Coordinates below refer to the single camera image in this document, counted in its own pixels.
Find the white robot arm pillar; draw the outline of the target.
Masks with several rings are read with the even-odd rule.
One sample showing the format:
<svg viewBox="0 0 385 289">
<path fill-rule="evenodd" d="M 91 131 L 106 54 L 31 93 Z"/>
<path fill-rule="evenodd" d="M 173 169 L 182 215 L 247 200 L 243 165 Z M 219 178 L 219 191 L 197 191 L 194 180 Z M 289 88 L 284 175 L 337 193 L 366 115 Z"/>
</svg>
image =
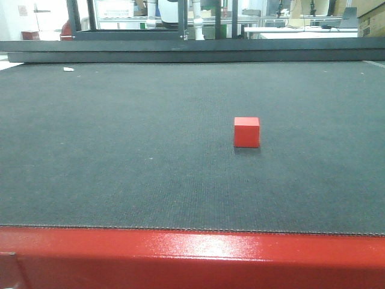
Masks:
<svg viewBox="0 0 385 289">
<path fill-rule="evenodd" d="M 205 37 L 203 34 L 203 18 L 201 16 L 201 1 L 192 0 L 192 12 L 193 12 L 193 26 L 195 31 L 195 39 L 197 41 L 204 41 Z"/>
</svg>

